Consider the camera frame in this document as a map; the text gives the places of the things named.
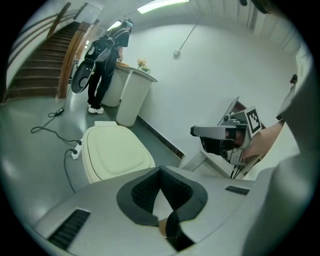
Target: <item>gray floor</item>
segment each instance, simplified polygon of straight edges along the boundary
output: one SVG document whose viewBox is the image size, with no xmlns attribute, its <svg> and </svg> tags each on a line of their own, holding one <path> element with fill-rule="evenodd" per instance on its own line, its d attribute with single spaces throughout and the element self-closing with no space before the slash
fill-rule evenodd
<svg viewBox="0 0 320 256">
<path fill-rule="evenodd" d="M 44 125 L 48 113 L 55 112 L 63 100 L 38 97 L 14 100 L 0 106 L 0 178 L 16 215 L 34 225 L 52 207 L 70 197 L 73 192 L 64 171 L 64 153 L 75 143 L 65 144 L 55 134 L 31 128 Z M 114 121 L 117 109 L 105 108 L 102 115 L 87 112 L 87 93 L 70 91 L 65 113 L 48 128 L 69 140 L 80 140 L 95 121 Z M 141 123 L 131 129 L 149 150 L 156 166 L 177 167 L 180 159 L 163 145 Z M 77 191 L 87 186 L 82 157 L 66 158 L 66 169 L 72 186 Z"/>
</svg>

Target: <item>toilet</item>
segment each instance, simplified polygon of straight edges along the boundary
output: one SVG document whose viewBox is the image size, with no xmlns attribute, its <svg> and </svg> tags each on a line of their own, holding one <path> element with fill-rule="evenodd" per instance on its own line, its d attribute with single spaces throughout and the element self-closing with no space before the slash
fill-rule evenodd
<svg viewBox="0 0 320 256">
<path fill-rule="evenodd" d="M 155 167 L 136 135 L 113 121 L 96 121 L 84 133 L 82 159 L 90 183 Z"/>
</svg>

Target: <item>staircase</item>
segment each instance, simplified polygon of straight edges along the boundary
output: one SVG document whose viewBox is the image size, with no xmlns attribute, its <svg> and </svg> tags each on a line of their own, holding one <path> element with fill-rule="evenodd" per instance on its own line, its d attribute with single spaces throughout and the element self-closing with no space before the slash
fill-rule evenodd
<svg viewBox="0 0 320 256">
<path fill-rule="evenodd" d="M 80 23 L 72 22 L 47 38 L 24 62 L 7 91 L 7 100 L 57 95 L 62 64 Z"/>
</svg>

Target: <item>person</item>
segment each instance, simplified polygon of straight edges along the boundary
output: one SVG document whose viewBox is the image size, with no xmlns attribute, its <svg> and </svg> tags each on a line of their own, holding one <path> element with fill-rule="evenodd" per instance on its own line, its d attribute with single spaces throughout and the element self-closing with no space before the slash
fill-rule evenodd
<svg viewBox="0 0 320 256">
<path fill-rule="evenodd" d="M 134 23 L 131 19 L 125 19 L 120 26 L 113 28 L 108 34 L 93 42 L 99 47 L 108 47 L 108 39 L 114 40 L 114 46 L 111 49 L 110 55 L 105 61 L 95 62 L 95 71 L 89 79 L 88 85 L 88 112 L 92 114 L 103 114 L 104 109 L 100 103 L 103 100 L 106 91 L 111 83 L 117 60 L 122 61 L 123 49 L 128 47 L 130 33 L 132 32 Z"/>
</svg>

